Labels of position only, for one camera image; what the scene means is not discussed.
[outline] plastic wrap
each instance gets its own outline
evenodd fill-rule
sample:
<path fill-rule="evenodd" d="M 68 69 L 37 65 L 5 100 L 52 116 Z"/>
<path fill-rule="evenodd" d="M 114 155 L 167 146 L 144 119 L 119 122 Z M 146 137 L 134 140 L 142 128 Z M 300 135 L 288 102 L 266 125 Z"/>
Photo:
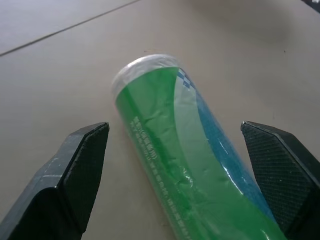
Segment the plastic wrap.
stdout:
<path fill-rule="evenodd" d="M 115 77 L 112 93 L 178 239 L 286 239 L 175 58 L 135 60 Z"/>

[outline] floor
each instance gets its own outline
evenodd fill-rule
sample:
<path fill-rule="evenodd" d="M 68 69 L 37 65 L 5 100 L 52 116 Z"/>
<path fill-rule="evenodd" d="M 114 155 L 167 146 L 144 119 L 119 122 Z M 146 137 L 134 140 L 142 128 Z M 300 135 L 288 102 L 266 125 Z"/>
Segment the floor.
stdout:
<path fill-rule="evenodd" d="M 82 239 L 174 239 L 110 93 L 114 75 L 148 54 L 179 59 L 248 168 L 243 120 L 295 134 L 320 159 L 320 14 L 302 1 L 95 2 L 87 14 L 81 0 L 58 27 L 55 14 L 41 31 L 24 21 L 12 32 L 0 26 L 10 35 L 0 37 L 0 220 L 69 133 L 107 121 L 101 184 Z"/>

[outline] green cylindrical package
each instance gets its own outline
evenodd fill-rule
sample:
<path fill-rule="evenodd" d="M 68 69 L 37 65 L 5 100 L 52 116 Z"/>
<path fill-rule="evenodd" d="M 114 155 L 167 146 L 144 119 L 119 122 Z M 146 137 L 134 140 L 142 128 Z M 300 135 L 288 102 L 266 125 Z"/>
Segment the green cylindrical package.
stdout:
<path fill-rule="evenodd" d="M 286 239 L 175 58 L 133 61 L 115 77 L 112 93 L 178 239 Z"/>

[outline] wrapped roll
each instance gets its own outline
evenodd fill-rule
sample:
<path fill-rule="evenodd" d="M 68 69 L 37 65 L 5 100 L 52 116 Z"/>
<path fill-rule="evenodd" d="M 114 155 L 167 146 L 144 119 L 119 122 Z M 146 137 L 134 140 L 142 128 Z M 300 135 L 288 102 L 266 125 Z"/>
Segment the wrapped roll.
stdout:
<path fill-rule="evenodd" d="M 178 239 L 286 239 L 175 58 L 133 61 L 115 77 L 112 93 Z"/>

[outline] cylindrical package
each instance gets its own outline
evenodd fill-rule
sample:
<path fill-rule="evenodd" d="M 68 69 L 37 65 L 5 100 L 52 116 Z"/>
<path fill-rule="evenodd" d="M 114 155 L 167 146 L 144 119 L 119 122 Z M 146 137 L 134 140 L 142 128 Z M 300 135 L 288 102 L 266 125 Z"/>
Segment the cylindrical package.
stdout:
<path fill-rule="evenodd" d="M 133 61 L 115 77 L 112 93 L 178 239 L 286 239 L 175 58 Z"/>

